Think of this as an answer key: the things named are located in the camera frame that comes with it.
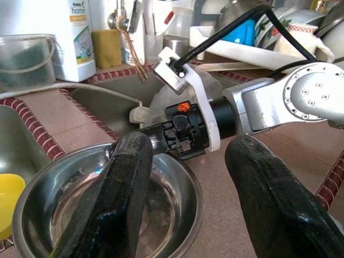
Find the yellow sponge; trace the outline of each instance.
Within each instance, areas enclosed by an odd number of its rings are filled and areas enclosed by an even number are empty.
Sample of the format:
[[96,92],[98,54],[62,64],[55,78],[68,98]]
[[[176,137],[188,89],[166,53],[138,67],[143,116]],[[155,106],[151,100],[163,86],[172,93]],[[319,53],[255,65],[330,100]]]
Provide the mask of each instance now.
[[122,64],[120,32],[118,30],[93,31],[97,67],[106,69]]

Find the bottle label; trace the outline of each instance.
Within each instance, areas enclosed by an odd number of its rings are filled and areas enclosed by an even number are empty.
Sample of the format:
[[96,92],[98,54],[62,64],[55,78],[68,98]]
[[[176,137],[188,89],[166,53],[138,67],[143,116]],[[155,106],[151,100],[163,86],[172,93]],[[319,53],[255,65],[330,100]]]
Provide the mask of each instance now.
[[86,63],[93,60],[91,32],[87,22],[87,1],[70,0],[69,3],[76,62]]

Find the cup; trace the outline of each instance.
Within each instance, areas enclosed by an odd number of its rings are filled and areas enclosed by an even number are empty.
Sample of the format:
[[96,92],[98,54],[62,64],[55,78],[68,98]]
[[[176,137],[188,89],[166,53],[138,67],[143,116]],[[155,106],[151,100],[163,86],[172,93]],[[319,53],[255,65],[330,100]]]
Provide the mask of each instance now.
[[[311,54],[315,54],[316,49],[320,49],[326,56],[327,62],[333,63],[334,54],[332,51],[324,45],[321,39],[313,35],[314,31],[317,29],[317,26],[308,25],[308,24],[298,24],[290,23],[288,30],[289,33]],[[296,56],[298,58],[304,58],[303,55],[290,44],[285,37],[280,37],[276,42],[274,51],[280,52],[286,55]]]
[[155,63],[157,55],[162,51],[163,35],[145,35],[146,64]]

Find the kitchen sink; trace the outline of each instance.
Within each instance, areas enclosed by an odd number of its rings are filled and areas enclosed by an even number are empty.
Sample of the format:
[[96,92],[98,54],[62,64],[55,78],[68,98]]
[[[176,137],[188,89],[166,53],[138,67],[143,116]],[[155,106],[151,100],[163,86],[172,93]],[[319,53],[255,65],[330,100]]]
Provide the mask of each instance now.
[[[228,77],[214,73],[212,76],[220,82],[223,89],[239,84]],[[96,82],[93,85],[138,99],[143,106],[149,107],[154,95],[164,84],[150,72],[146,82],[141,82],[139,76],[132,75]],[[119,136],[139,129],[138,124],[129,122],[130,111],[138,106],[133,101],[88,89],[76,89],[70,95]]]
[[0,174],[17,174],[28,184],[50,159],[19,114],[0,106]]

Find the countertop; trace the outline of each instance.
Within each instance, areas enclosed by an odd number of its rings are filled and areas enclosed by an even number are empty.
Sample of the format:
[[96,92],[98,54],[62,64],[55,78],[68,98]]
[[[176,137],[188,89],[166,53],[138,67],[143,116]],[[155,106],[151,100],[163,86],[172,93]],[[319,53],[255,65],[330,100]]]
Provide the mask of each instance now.
[[[241,76],[263,77],[263,70],[238,72]],[[111,142],[113,137],[100,128],[80,107],[60,90],[37,92],[18,97],[25,102],[49,135],[64,152]],[[344,132],[317,124],[287,124],[257,136],[316,193],[344,149]],[[199,257],[256,257],[235,186],[224,163],[224,151],[232,138],[221,141],[221,149],[188,160],[203,189],[204,219],[195,242],[184,255]],[[338,193],[341,203],[344,192]],[[337,208],[334,216],[344,224],[344,214]],[[0,258],[18,257],[13,247]]]

